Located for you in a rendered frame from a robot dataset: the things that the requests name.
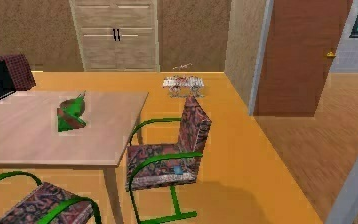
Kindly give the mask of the patterned chair with green frame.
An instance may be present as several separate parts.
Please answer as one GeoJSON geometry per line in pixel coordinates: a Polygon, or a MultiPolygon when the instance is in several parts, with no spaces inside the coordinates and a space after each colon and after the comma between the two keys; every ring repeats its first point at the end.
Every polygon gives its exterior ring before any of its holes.
{"type": "Polygon", "coordinates": [[[91,218],[95,224],[103,224],[100,208],[93,199],[24,171],[1,173],[0,181],[15,176],[30,177],[37,187],[1,216],[0,224],[87,224],[91,218]]]}
{"type": "Polygon", "coordinates": [[[127,176],[125,190],[129,193],[137,224],[162,224],[197,216],[196,211],[182,212],[177,185],[197,181],[201,158],[208,139],[212,121],[194,96],[185,100],[180,118],[156,118],[137,125],[132,136],[142,127],[154,123],[180,123],[176,143],[141,144],[127,147],[127,176]],[[134,192],[152,188],[169,187],[174,214],[142,220],[134,192]]]}

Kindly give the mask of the beige wooden cupboard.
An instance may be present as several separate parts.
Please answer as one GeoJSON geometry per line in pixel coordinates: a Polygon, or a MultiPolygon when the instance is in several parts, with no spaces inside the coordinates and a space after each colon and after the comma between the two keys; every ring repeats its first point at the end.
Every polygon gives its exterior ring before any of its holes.
{"type": "Polygon", "coordinates": [[[158,0],[69,0],[86,71],[159,70],[158,0]]]}

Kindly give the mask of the brown room door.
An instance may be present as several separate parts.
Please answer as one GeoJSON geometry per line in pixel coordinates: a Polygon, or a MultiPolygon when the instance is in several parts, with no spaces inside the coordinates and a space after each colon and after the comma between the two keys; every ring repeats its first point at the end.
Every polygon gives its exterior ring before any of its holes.
{"type": "Polygon", "coordinates": [[[353,0],[274,0],[254,113],[315,114],[353,0]]]}

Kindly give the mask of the dark red checked chair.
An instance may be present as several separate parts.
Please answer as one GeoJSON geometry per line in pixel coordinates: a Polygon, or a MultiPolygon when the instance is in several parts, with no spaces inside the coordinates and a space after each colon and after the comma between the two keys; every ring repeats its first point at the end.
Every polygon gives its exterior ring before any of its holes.
{"type": "Polygon", "coordinates": [[[28,91],[36,86],[30,64],[24,54],[0,56],[0,61],[6,63],[16,90],[28,91]]]}

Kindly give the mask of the green and brown plant object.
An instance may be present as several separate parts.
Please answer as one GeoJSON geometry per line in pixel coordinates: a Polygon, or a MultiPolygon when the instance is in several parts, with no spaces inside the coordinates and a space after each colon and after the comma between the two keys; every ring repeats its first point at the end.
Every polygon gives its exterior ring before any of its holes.
{"type": "Polygon", "coordinates": [[[86,122],[81,118],[85,112],[85,93],[76,98],[63,101],[57,108],[58,131],[65,132],[84,128],[86,122]]]}

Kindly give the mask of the pale wooden table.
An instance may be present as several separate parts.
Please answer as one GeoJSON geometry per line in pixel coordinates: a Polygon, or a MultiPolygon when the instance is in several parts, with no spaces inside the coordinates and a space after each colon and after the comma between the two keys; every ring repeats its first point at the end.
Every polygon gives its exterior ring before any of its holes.
{"type": "Polygon", "coordinates": [[[57,129],[60,103],[76,92],[24,91],[0,101],[0,168],[89,169],[104,174],[113,220],[123,224],[115,169],[139,121],[146,92],[86,92],[87,126],[57,129]]]}

